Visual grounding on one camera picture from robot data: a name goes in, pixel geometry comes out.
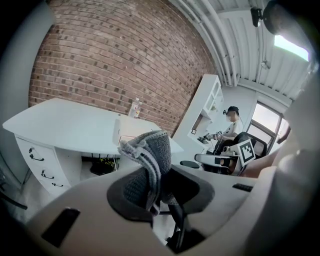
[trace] ceiling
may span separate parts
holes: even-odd
[[[237,85],[264,93],[286,106],[297,98],[308,79],[311,61],[274,46],[275,36],[267,31],[263,23],[258,28],[253,26],[250,8],[256,6],[263,9],[267,0],[209,0],[222,23],[226,37],[219,32],[217,22],[202,0],[193,0],[193,3],[188,0],[170,1],[193,23],[206,42],[217,68],[220,69],[220,80],[225,81],[225,76],[221,74],[226,74],[228,69],[232,75],[230,59],[234,58]],[[226,56],[217,49],[214,51],[213,46],[208,43],[209,39],[206,37],[209,35],[215,47],[218,43],[217,34],[214,37],[210,32],[207,24],[203,22],[205,18],[199,14],[199,9],[209,19],[210,25],[218,31],[218,40],[223,42],[225,53],[228,52],[225,40],[227,38],[233,52],[233,56],[227,58],[228,67],[217,64],[218,58],[222,60]],[[207,34],[199,27],[195,15],[204,25]]]

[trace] window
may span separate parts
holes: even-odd
[[[269,153],[275,141],[286,132],[288,127],[288,122],[280,113],[258,102],[247,132],[264,141]]]

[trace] gray cloth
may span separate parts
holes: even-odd
[[[127,197],[133,203],[139,202],[139,197],[143,197],[141,191],[148,191],[145,208],[155,215],[160,211],[160,200],[169,205],[178,204],[166,186],[171,169],[170,141],[166,131],[154,130],[128,142],[120,141],[118,151],[147,170],[147,178],[145,174],[141,174],[125,188]]]

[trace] corrugated ceiling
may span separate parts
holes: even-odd
[[[217,27],[201,1],[194,2],[207,15],[212,25]],[[250,8],[257,6],[263,9],[265,2],[268,1],[210,0],[209,2],[227,32],[234,52],[236,73],[240,74],[242,79],[269,87],[288,99],[295,100],[308,77],[310,62],[290,51],[276,47],[275,36],[267,31],[263,23],[258,28],[253,26]]]

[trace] white shelf unit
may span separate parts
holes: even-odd
[[[212,144],[203,144],[197,140],[208,132],[208,126],[212,124],[218,113],[223,111],[224,97],[221,83],[217,75],[204,74],[201,83],[186,111],[173,139],[184,150],[183,153],[175,154],[172,162],[178,164],[182,160],[194,161],[195,154],[205,153]],[[196,134],[192,134],[192,128],[199,115],[202,119],[197,125]]]

